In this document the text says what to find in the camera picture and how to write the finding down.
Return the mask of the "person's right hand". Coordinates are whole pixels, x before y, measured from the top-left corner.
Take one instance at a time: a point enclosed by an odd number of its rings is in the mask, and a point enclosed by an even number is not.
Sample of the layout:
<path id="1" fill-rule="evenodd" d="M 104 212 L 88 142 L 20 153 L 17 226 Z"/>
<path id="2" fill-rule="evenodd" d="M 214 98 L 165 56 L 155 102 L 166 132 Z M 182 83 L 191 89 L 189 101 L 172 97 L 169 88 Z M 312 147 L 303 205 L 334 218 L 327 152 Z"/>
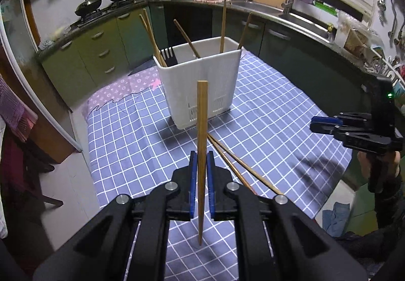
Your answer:
<path id="1" fill-rule="evenodd" d="M 399 151 L 387 152 L 383 156 L 359 152 L 357 158 L 371 193 L 382 193 L 400 174 L 399 161 L 401 156 Z"/>

